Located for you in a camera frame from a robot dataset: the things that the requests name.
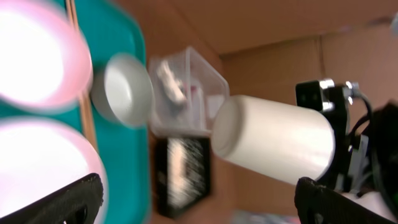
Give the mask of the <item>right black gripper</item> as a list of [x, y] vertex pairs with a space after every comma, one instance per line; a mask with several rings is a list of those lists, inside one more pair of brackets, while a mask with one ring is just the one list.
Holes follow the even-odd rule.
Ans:
[[374, 110], [355, 83], [330, 79], [299, 83], [297, 105], [320, 112], [331, 124], [335, 152], [318, 182], [332, 189], [364, 194], [365, 189], [397, 198], [397, 102]]

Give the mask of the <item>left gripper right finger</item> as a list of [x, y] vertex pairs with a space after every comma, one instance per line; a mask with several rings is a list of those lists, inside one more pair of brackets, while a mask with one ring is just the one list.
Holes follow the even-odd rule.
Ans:
[[322, 184], [302, 177], [294, 197], [301, 224], [393, 224]]

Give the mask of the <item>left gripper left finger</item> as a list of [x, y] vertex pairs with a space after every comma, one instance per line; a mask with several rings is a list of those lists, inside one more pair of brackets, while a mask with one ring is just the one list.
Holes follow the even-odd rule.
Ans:
[[1, 224], [94, 224], [103, 204], [99, 174], [90, 173], [1, 218]]

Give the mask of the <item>pale green cup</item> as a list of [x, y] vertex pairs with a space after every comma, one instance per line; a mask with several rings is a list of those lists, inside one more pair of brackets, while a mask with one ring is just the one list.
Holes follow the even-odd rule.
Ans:
[[335, 154], [334, 130], [321, 113], [246, 95], [223, 103], [210, 139], [220, 158], [292, 185], [323, 177]]

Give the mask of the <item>white rice grains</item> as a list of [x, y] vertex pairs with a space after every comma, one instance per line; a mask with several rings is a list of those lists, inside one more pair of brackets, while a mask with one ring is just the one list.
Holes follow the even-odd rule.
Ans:
[[196, 139], [172, 138], [168, 140], [167, 155], [168, 202], [180, 209], [205, 193], [203, 147]]

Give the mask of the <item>grey-green bowl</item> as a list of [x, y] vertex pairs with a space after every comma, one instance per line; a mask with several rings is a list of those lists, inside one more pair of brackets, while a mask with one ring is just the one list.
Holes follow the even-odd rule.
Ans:
[[96, 71], [90, 97], [104, 119], [129, 128], [145, 125], [154, 105], [147, 69], [127, 53], [113, 55]]

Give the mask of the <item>pink small bowl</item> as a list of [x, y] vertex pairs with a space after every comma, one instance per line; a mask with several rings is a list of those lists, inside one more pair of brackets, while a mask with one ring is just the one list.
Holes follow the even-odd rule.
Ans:
[[23, 110], [54, 113], [91, 87], [85, 38], [48, 1], [1, 1], [1, 99]]

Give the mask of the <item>white tissue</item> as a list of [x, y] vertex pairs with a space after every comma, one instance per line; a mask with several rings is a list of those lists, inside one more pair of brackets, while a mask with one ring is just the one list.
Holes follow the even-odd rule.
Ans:
[[183, 82], [175, 76], [165, 60], [160, 62], [157, 76], [164, 88], [167, 98], [175, 105], [181, 106], [187, 102]]

